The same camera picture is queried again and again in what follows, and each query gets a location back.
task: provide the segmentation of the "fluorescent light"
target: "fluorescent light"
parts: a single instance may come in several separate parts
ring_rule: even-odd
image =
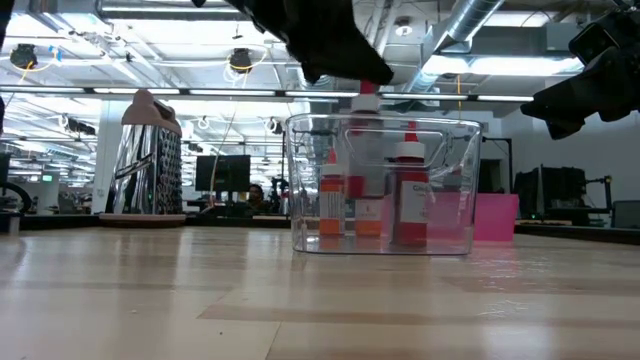
[[[188,3],[191,4],[191,0],[142,0],[142,1],[148,1],[148,2],[154,2],[154,3]],[[224,2],[224,0],[209,0],[207,1],[209,3],[221,3]]]
[[[477,75],[505,76],[551,76],[572,69],[575,59],[552,59],[544,57],[479,57],[469,67]]]
[[[29,142],[29,141],[16,141],[15,142],[16,146],[23,149],[23,150],[27,150],[27,151],[35,151],[35,152],[47,152],[47,148],[45,148],[44,146],[34,143],[34,142]]]
[[[424,75],[440,75],[446,73],[464,74],[469,72],[467,60],[462,58],[434,55],[422,67]]]
[[[443,101],[466,101],[467,95],[455,94],[412,94],[412,93],[385,93],[383,99],[393,100],[443,100]]]
[[[18,145],[23,145],[23,146],[29,146],[26,145],[30,142],[54,142],[54,143],[74,143],[74,142],[83,142],[83,143],[97,143],[98,139],[97,138],[36,138],[36,137],[25,137],[25,139],[28,141],[22,141],[20,142],[19,140],[22,140],[22,138],[3,138],[4,140],[7,141],[15,141],[16,144]]]
[[[287,91],[287,96],[293,97],[337,97],[337,98],[350,98],[360,95],[357,92],[345,92],[345,91]]]
[[[71,164],[71,166],[74,169],[80,169],[80,170],[84,170],[84,171],[93,171],[93,168],[90,166],[83,166],[83,165],[79,165],[79,164]]]
[[[146,7],[146,6],[104,6],[102,11],[116,12],[154,12],[154,13],[237,13],[238,10],[231,7]]]
[[[138,88],[95,88],[93,89],[97,94],[135,94],[138,92]],[[155,95],[180,95],[178,89],[147,89],[150,93]]]
[[[62,168],[62,169],[66,169],[69,167],[68,164],[56,164],[56,163],[46,163],[45,165],[47,166],[51,166],[51,167],[57,167],[57,168]]]
[[[154,95],[180,95],[178,89],[148,89]]]
[[[9,170],[9,174],[11,175],[40,175],[42,171],[14,171]]]
[[[478,101],[530,102],[533,101],[533,96],[480,95]]]
[[[192,95],[213,96],[275,96],[275,91],[268,90],[190,90]]]
[[[45,86],[0,86],[0,91],[17,93],[83,93],[84,89]]]
[[[95,91],[98,94],[135,94],[138,92],[137,88],[95,88]]]

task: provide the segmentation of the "red bottle cap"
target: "red bottle cap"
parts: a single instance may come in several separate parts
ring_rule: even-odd
[[[415,121],[409,122],[409,131],[404,134],[404,141],[396,144],[396,158],[424,159],[427,147],[418,140],[418,135],[415,132],[417,128]]]
[[[327,163],[322,165],[322,176],[336,175],[342,175],[342,167],[338,165],[336,151],[331,148],[331,150],[329,150],[329,158],[327,159]]]
[[[369,95],[376,93],[376,86],[366,80],[360,82],[360,95]]]

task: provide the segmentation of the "table surface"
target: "table surface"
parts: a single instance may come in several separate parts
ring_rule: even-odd
[[[322,256],[284,230],[0,238],[11,360],[640,359],[640,248],[517,236],[465,258]]]

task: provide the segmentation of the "cable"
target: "cable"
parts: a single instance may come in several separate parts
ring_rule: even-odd
[[[18,85],[22,84],[22,82],[24,81],[24,78],[27,77],[27,73],[29,73],[29,69],[31,68],[31,66],[33,66],[33,61],[29,61],[29,64],[27,65],[27,68],[24,69],[24,73],[22,73],[22,77],[20,78],[20,81],[18,81]]]
[[[227,56],[227,63],[229,63],[229,66],[233,69],[233,70],[238,70],[238,71],[244,71],[244,70],[250,70],[253,69],[254,67],[262,64],[264,62],[264,60],[267,58],[267,55],[269,54],[269,48],[266,46],[262,46],[262,48],[264,49],[264,53],[262,54],[262,59],[260,59],[257,63],[255,64],[251,64],[249,66],[234,66],[231,64],[231,56],[233,56],[232,54],[229,54],[229,56]]]
[[[242,84],[242,88],[243,89],[247,85],[247,79],[248,78],[249,78],[249,74],[246,74],[244,76],[244,83]],[[229,121],[229,125],[227,125],[227,129],[226,129],[224,135],[222,136],[222,142],[220,143],[220,146],[218,147],[218,153],[216,154],[216,160],[213,163],[213,171],[211,172],[211,184],[210,184],[210,187],[209,187],[209,208],[205,209],[203,212],[207,212],[207,211],[209,211],[209,210],[211,210],[211,209],[213,209],[215,207],[213,188],[214,188],[214,185],[216,183],[216,170],[218,169],[218,159],[220,159],[220,150],[222,149],[222,147],[224,146],[225,141],[227,140],[227,136],[229,135],[229,132],[231,131],[231,127],[233,126],[233,121],[235,120],[237,113],[238,113],[238,102],[236,101],[234,109],[233,109],[233,115],[231,116],[231,120]]]
[[[500,151],[502,151],[503,154],[509,157],[509,153],[506,152],[502,146],[498,145],[498,143],[495,140],[493,141],[493,145],[495,145],[498,149],[500,149]]]
[[[47,70],[51,65],[53,65],[56,61],[58,61],[57,56],[58,56],[58,51],[57,51],[57,50],[56,50],[56,51],[53,51],[53,59],[51,59],[51,61],[49,61],[49,63],[48,63],[47,65],[45,65],[44,67],[42,67],[42,68],[40,68],[40,69],[29,69],[29,68],[33,65],[33,61],[30,61],[30,62],[29,62],[29,65],[27,65],[27,68],[26,68],[26,69],[19,68],[19,67],[17,67],[17,66],[15,66],[15,65],[13,65],[13,64],[11,64],[11,66],[13,66],[14,68],[16,68],[16,70],[18,70],[18,71],[24,71],[25,73],[28,73],[28,72],[39,72],[39,71],[45,71],[45,70]]]
[[[11,104],[11,100],[13,100],[13,97],[16,96],[16,93],[11,93],[11,97],[9,98],[9,100],[7,100],[7,103],[5,104],[5,109],[9,107],[9,104]]]
[[[458,95],[461,93],[462,84],[460,83],[460,75],[458,75]],[[458,101],[458,120],[462,120],[462,101]]]
[[[544,15],[547,16],[547,18],[549,19],[549,21],[553,21],[553,19],[551,18],[551,16],[549,16],[549,14],[547,14],[546,11],[542,10],[542,9],[538,9],[534,12],[531,13],[531,15],[529,15],[526,19],[524,19],[524,21],[522,22],[522,24],[520,24],[520,27],[524,27],[524,24],[527,23],[527,21],[531,20],[532,17],[534,17],[537,13],[543,13]]]

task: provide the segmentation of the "red bottle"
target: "red bottle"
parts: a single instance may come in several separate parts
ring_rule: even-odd
[[[372,115],[372,118],[353,118],[348,122],[349,141],[355,151],[361,153],[361,157],[368,162],[380,162],[384,160],[383,153],[379,148],[372,147],[371,144],[380,141],[377,138],[381,132],[376,132],[382,128],[382,121],[375,120],[378,115],[380,99],[375,94],[376,86],[367,81],[360,83],[360,95],[351,101],[351,113],[354,115]],[[383,195],[383,183],[380,182],[379,189],[376,189],[375,179],[384,176],[382,172],[376,174],[381,167],[361,166],[356,161],[346,156],[347,171],[345,182],[345,195],[347,199],[357,200],[365,197],[378,197]]]
[[[427,187],[429,175],[424,166],[426,147],[411,130],[409,123],[404,141],[396,144],[396,164],[406,164],[394,170],[393,178],[393,243],[403,246],[427,245]]]

